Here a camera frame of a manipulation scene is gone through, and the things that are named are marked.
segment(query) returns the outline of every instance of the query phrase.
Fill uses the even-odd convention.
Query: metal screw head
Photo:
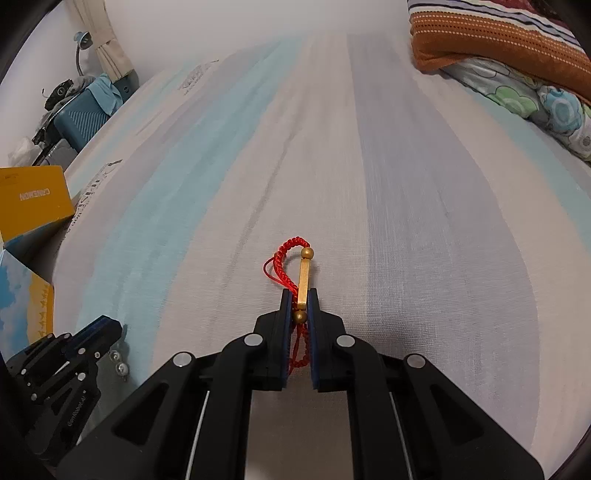
[[[355,339],[351,335],[341,335],[337,337],[336,344],[348,348],[355,344]]]
[[[262,336],[258,333],[250,333],[244,337],[244,343],[248,346],[259,346],[262,343]]]
[[[408,356],[407,363],[409,367],[423,368],[425,366],[426,360],[422,355],[417,355],[414,353]]]
[[[177,367],[186,367],[189,363],[191,363],[192,360],[193,360],[193,358],[191,357],[191,355],[189,353],[180,352],[174,356],[173,363]]]
[[[109,358],[112,362],[119,362],[121,360],[121,354],[117,350],[111,350],[109,352]]]
[[[117,372],[117,375],[120,377],[127,377],[127,375],[129,375],[129,367],[127,364],[119,362],[117,365],[115,365],[115,372]]]

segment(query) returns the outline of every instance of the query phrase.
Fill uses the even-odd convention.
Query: light blue stripe
[[[146,118],[152,118],[154,116],[153,112],[158,108],[160,103],[170,92],[181,85],[182,80],[195,68],[195,65],[197,65],[195,61],[185,63],[177,73],[167,78],[160,87],[155,88],[133,115],[124,116],[116,120],[117,128],[105,137],[100,143],[100,146],[91,153],[80,169],[68,180],[70,196],[73,197],[81,189],[85,188],[103,165],[107,162],[118,160],[113,159],[113,152],[121,141],[131,135],[132,131],[141,125]]]
[[[591,253],[591,200],[572,175],[556,158],[520,116],[482,95],[466,89],[503,127],[507,135],[520,147],[544,175],[548,185],[574,223],[587,252]]]
[[[150,374],[161,311],[195,229],[300,49],[298,40],[279,43],[212,103],[165,155],[97,256],[77,327],[101,314],[126,323],[134,381]],[[200,312],[187,314],[200,321]]]

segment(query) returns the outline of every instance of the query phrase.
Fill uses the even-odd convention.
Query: gold bar charm
[[[314,250],[310,247],[301,249],[300,262],[300,282],[297,290],[297,305],[298,310],[306,311],[306,303],[308,300],[308,280],[310,276],[310,260],[314,257]]]

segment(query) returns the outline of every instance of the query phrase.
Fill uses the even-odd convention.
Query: pillow
[[[579,42],[527,0],[408,0],[408,10],[421,71],[488,57],[591,99],[591,61]]]

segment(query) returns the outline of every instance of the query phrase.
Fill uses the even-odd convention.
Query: wall
[[[203,60],[280,35],[408,24],[406,0],[106,0],[140,81],[196,54]]]
[[[115,34],[143,83],[187,57],[211,60],[281,35],[320,30],[408,28],[405,0],[106,0]],[[31,138],[46,94],[77,76],[74,33],[64,3],[38,25],[0,84],[0,167]],[[81,52],[82,69],[100,71]]]

